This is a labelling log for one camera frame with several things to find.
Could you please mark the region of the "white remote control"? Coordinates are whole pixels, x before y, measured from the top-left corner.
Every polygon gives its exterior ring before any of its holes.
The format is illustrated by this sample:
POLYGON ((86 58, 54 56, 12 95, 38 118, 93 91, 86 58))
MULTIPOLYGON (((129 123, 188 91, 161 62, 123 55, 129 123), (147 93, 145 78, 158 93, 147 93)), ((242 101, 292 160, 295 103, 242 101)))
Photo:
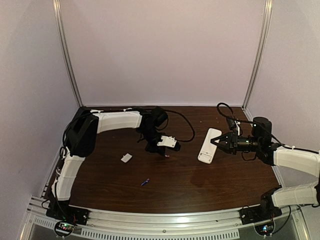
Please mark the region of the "white remote control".
POLYGON ((201 149, 199 151, 197 159, 205 164, 210 164, 214 158, 214 155, 217 150, 217 146, 215 144, 211 143, 211 139, 218 138, 222 135, 222 131, 215 129, 215 128, 209 128, 207 131, 207 134, 204 138, 203 144, 201 146, 201 149))

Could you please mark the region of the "white battery cover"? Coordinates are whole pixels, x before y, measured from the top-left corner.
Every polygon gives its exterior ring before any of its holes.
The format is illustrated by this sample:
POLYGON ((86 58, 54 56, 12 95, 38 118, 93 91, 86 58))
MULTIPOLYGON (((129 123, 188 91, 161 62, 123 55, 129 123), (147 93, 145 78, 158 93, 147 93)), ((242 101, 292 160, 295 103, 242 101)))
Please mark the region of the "white battery cover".
POLYGON ((132 155, 129 153, 126 153, 125 155, 122 156, 122 158, 120 159, 123 163, 127 163, 128 161, 130 161, 132 159, 132 155))

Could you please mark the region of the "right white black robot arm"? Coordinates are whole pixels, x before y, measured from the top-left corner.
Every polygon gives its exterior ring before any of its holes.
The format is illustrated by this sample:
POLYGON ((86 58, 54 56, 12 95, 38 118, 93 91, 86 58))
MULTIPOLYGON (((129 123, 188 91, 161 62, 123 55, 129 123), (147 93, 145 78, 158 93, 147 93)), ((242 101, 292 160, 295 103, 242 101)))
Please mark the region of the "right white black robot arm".
POLYGON ((291 205, 320 205, 320 152, 272 142, 272 123, 265 117, 253 119, 251 136, 228 132, 210 139, 210 143, 228 154, 255 153, 269 166, 286 167, 313 175, 313 183, 274 188, 261 196, 261 208, 271 211, 291 205))

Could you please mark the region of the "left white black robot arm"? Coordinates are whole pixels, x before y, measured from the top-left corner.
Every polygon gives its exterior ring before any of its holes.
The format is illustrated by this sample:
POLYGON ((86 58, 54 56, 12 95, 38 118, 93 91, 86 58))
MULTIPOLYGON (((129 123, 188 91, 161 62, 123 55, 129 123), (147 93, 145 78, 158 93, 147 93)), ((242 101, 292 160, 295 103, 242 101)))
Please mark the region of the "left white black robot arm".
POLYGON ((48 195, 50 208, 61 209, 69 204, 77 173, 86 157, 93 153, 98 134, 135 129, 140 134, 140 140, 147 142, 147 152, 165 156, 166 149, 176 145, 170 143, 170 136, 158 129, 168 118, 166 111, 158 106, 152 109, 127 108, 115 112, 79 108, 62 135, 59 166, 48 195))

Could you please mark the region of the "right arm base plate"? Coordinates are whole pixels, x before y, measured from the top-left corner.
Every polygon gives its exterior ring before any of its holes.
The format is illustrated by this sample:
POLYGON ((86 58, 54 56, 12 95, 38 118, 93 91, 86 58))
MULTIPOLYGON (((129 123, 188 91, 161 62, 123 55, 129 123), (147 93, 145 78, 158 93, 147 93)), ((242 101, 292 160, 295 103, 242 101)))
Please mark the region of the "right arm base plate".
POLYGON ((271 220, 274 217, 282 215, 282 210, 280 208, 276 207, 272 210, 263 210, 261 205, 251 207, 246 205, 238 212, 243 225, 271 220))

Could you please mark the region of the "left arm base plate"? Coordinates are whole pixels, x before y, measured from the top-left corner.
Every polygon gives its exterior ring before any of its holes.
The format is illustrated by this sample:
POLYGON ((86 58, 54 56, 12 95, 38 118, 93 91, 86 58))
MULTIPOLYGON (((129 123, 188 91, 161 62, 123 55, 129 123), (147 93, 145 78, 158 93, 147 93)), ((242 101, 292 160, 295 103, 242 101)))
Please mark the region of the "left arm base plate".
POLYGON ((46 211, 47 217, 55 220, 65 221, 71 224, 85 226, 88 221, 89 210, 79 207, 72 207, 69 205, 50 205, 46 211))

